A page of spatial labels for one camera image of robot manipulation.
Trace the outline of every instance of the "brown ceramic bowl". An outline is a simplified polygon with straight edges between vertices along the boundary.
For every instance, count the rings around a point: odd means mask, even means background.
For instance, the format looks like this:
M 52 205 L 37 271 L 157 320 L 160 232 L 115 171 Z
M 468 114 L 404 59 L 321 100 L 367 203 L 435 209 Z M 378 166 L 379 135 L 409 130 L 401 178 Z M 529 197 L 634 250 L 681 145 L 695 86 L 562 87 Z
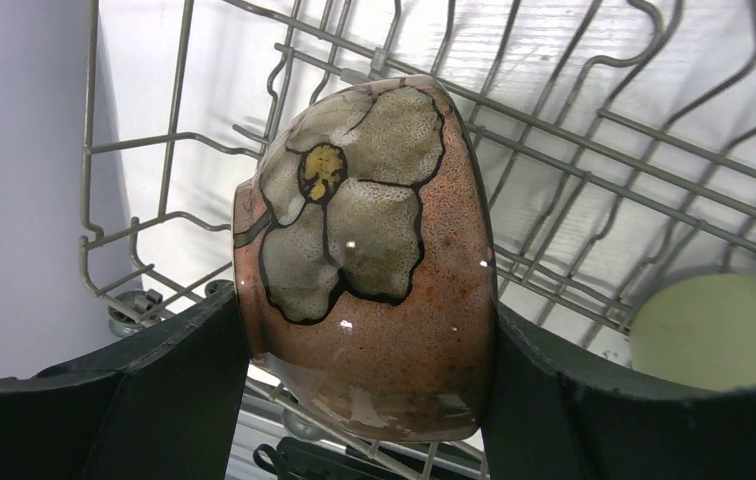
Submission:
M 493 370 L 493 234 L 475 151 L 424 75 L 308 107 L 234 199 L 253 362 L 349 432 L 468 438 Z

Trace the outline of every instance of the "white surface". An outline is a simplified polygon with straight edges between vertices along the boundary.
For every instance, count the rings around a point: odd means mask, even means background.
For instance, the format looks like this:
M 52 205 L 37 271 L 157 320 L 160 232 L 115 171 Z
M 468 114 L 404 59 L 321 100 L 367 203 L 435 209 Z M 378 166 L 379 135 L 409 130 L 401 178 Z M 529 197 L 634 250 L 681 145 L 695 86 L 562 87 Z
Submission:
M 106 52 L 115 89 L 118 131 L 122 139 L 165 133 L 174 76 L 174 60 L 180 30 L 180 0 L 102 0 Z M 260 1 L 280 12 L 289 12 L 291 2 Z M 509 2 L 504 0 L 458 2 L 455 36 L 439 75 L 478 91 L 498 48 L 507 18 Z M 522 2 L 511 35 L 510 47 L 496 75 L 490 97 L 531 111 L 548 75 L 581 21 L 589 2 L 562 0 L 557 5 L 545 0 Z M 395 58 L 429 69 L 442 39 L 445 5 L 441 0 L 403 1 L 400 36 L 393 47 Z M 669 21 L 672 1 L 656 2 Z M 300 18 L 318 25 L 323 1 L 309 0 Z M 329 30 L 336 27 L 335 13 Z M 347 38 L 368 47 L 380 46 L 392 18 L 392 2 L 354 2 L 346 29 Z M 649 125 L 659 125 L 671 111 L 716 85 L 738 69 L 752 49 L 752 30 L 746 2 L 701 0 L 688 2 L 679 32 L 614 104 L 613 110 Z M 542 117 L 554 121 L 568 90 L 585 62 L 594 55 L 615 58 L 636 55 L 647 45 L 646 16 L 623 0 L 604 2 L 596 20 L 556 84 Z M 235 133 L 239 123 L 262 133 L 271 97 L 266 93 L 269 72 L 280 53 L 273 48 L 282 42 L 286 27 L 252 16 L 219 0 L 197 0 L 190 40 L 184 102 L 179 131 L 197 131 L 227 145 L 256 145 Z M 327 58 L 328 45 L 296 34 L 300 49 Z M 368 71 L 368 59 L 342 51 L 348 67 Z M 584 133 L 591 114 L 599 107 L 622 69 L 597 66 L 578 95 L 564 126 Z M 282 75 L 275 81 L 280 90 Z M 296 62 L 292 85 L 282 121 L 286 122 L 307 106 L 307 99 L 321 72 Z M 328 94 L 342 84 L 333 79 Z M 468 102 L 459 103 L 468 113 Z M 483 111 L 477 123 L 509 137 L 518 136 L 516 122 Z M 718 148 L 730 138 L 756 124 L 756 72 L 733 90 L 682 119 L 674 135 L 707 148 Z M 639 156 L 646 138 L 621 127 L 606 124 L 596 140 L 625 153 Z M 527 145 L 558 158 L 569 159 L 572 147 L 546 134 L 533 132 Z M 123 168 L 130 186 L 129 207 L 142 219 L 156 214 L 163 147 L 146 147 L 123 153 Z M 483 142 L 479 160 L 488 188 L 492 189 L 509 152 Z M 733 155 L 756 166 L 756 139 Z M 704 167 L 701 160 L 681 151 L 662 147 L 653 163 L 695 179 Z M 247 157 L 228 157 L 197 143 L 180 143 L 176 148 L 169 209 L 186 209 L 211 223 L 228 222 L 234 187 L 249 178 L 255 162 Z M 597 155 L 585 154 L 579 166 L 595 175 L 622 183 L 628 170 Z M 493 209 L 497 241 L 512 245 L 522 238 L 536 216 L 545 209 L 559 179 L 559 172 L 530 159 L 520 158 L 501 200 Z M 756 182 L 723 171 L 712 187 L 744 201 L 756 202 Z M 641 176 L 635 189 L 650 198 L 675 204 L 683 191 L 648 175 Z M 595 187 L 584 190 L 575 209 L 554 237 L 544 264 L 563 273 L 585 239 L 604 222 L 612 196 Z M 691 210 L 697 216 L 731 228 L 743 217 L 708 201 L 697 201 Z M 611 235 L 590 254 L 577 278 L 611 293 L 650 243 L 660 233 L 665 218 L 645 207 L 625 202 Z M 229 260 L 228 232 L 209 234 L 175 221 L 144 233 L 140 251 L 146 262 L 188 284 Z M 677 268 L 715 262 L 717 240 L 699 235 L 681 256 Z M 231 278 L 225 272 L 222 278 Z M 147 287 L 170 290 L 146 279 Z M 520 314 L 533 318 L 544 305 L 534 294 L 513 286 L 503 300 Z M 590 326 L 586 319 L 556 308 L 546 328 L 577 341 Z M 622 335 L 604 330 L 590 349 L 612 361 L 628 362 L 627 342 Z M 258 378 L 258 372 L 250 375 Z
M 26 378 L 115 340 L 78 274 L 86 12 L 85 0 L 0 1 L 0 377 Z M 94 179 L 96 220 L 120 228 L 115 159 Z M 101 281 L 130 271 L 121 248 L 95 258 Z

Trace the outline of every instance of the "yellow flower center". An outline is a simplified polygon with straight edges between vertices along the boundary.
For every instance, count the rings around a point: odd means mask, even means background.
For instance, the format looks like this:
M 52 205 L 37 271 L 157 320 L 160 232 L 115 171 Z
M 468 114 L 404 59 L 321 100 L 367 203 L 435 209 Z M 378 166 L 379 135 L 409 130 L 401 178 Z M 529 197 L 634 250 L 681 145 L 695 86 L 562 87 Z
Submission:
M 328 199 L 344 180 L 343 151 L 333 145 L 317 145 L 302 159 L 299 168 L 301 192 L 314 202 Z

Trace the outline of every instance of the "dish rack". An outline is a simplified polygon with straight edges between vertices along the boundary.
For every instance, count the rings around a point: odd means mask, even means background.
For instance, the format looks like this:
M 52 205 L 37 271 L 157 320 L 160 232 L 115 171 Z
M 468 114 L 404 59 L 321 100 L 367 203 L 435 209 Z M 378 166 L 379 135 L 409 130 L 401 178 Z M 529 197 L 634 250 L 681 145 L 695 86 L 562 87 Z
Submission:
M 318 18 L 305 15 L 302 0 L 289 10 L 244 0 L 216 2 L 286 27 L 279 43 L 254 46 L 274 49 L 280 61 L 268 75 L 270 108 L 263 125 L 233 124 L 235 137 L 242 136 L 239 142 L 246 146 L 178 128 L 194 0 L 183 1 L 166 129 L 161 135 L 93 144 L 100 37 L 99 0 L 91 0 L 81 189 L 81 222 L 88 234 L 80 239 L 80 267 L 87 288 L 107 303 L 117 335 L 174 315 L 179 301 L 198 302 L 205 293 L 232 288 L 230 262 L 183 282 L 141 259 L 139 235 L 168 222 L 181 219 L 211 234 L 230 228 L 168 208 L 178 142 L 259 160 L 287 115 L 336 90 L 330 85 L 396 75 L 435 76 L 464 113 L 488 188 L 500 298 L 530 321 L 628 365 L 629 326 L 651 292 L 694 269 L 756 273 L 756 0 L 490 2 L 489 15 L 477 18 L 500 25 L 498 42 L 490 50 L 466 52 L 461 60 L 452 60 L 453 48 L 467 45 L 463 30 L 476 28 L 469 13 L 488 13 L 463 5 L 473 2 L 433 3 L 442 10 L 431 8 L 430 18 L 442 23 L 432 28 L 430 58 L 408 55 L 399 46 L 404 31 L 418 28 L 401 0 L 381 7 L 389 12 L 383 42 L 363 41 L 347 29 L 352 12 L 365 8 L 352 0 L 307 2 L 321 4 Z M 711 29 L 715 43 L 705 33 Z M 635 38 L 637 45 L 629 43 Z M 310 46 L 300 43 L 308 40 Z M 619 44 L 618 55 L 605 53 Z M 703 55 L 681 60 L 694 50 Z M 475 82 L 457 73 L 464 62 L 486 64 L 479 65 L 486 74 Z M 701 70 L 699 62 L 705 64 Z M 294 68 L 321 74 L 308 103 L 287 103 L 301 81 Z M 658 98 L 659 91 L 672 90 L 677 93 L 666 95 L 670 98 Z M 157 213 L 106 231 L 90 212 L 99 187 L 91 181 L 93 162 L 102 154 L 153 145 L 164 146 Z M 134 270 L 96 284 L 88 273 L 91 253 L 119 241 L 128 242 Z M 227 251 L 229 243 L 222 245 Z M 140 278 L 161 287 L 131 288 Z M 164 296 L 161 290 L 169 292 Z M 429 478 L 436 443 L 428 446 L 424 470 L 414 471 L 381 453 L 380 442 L 313 419 L 282 385 L 249 379 L 247 386 L 402 477 Z M 480 478 L 487 478 L 482 452 L 453 443 L 481 462 Z

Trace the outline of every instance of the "white flower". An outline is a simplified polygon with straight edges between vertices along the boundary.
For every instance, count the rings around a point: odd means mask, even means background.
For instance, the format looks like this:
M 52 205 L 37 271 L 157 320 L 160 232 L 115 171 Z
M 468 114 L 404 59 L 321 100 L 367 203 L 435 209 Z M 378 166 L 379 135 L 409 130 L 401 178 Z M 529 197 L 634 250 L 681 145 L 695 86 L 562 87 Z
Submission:
M 259 262 L 268 301 L 303 325 L 346 291 L 402 303 L 424 255 L 418 190 L 445 151 L 433 99 L 403 82 L 380 94 L 359 86 L 295 122 L 258 168 L 273 215 Z

